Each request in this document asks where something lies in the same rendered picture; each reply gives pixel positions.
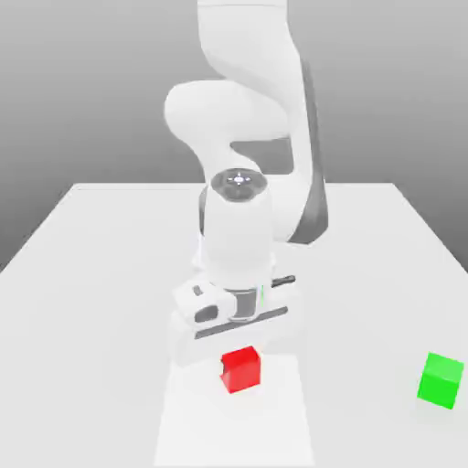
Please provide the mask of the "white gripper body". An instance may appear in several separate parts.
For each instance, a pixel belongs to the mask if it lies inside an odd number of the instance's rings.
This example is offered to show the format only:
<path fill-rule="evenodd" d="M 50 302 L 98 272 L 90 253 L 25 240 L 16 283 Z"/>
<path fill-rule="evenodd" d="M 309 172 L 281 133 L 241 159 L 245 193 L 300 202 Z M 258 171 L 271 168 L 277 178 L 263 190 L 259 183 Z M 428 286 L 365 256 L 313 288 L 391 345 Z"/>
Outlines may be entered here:
<path fill-rule="evenodd" d="M 258 349 L 295 333 L 303 321 L 303 299 L 295 285 L 228 290 L 215 285 L 182 285 L 173 291 L 169 355 L 179 366 Z"/>

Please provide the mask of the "small green cube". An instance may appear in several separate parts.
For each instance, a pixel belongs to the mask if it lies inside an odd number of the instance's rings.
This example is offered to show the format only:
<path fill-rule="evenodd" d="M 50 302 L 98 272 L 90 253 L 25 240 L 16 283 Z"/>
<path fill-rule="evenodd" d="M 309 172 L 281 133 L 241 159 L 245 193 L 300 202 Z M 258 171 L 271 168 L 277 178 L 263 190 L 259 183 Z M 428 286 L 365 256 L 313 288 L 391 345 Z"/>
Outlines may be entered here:
<path fill-rule="evenodd" d="M 464 363 L 429 353 L 420 377 L 417 397 L 452 410 L 458 395 Z"/>

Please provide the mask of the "small red cube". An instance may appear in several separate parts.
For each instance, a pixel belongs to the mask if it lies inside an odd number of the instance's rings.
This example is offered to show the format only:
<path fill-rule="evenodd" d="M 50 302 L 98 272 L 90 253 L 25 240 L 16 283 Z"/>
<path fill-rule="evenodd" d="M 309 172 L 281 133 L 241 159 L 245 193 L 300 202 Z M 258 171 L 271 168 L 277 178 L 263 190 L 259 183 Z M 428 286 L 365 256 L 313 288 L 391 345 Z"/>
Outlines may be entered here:
<path fill-rule="evenodd" d="M 261 383 L 261 357 L 253 346 L 241 348 L 221 357 L 220 378 L 228 393 L 236 393 Z"/>

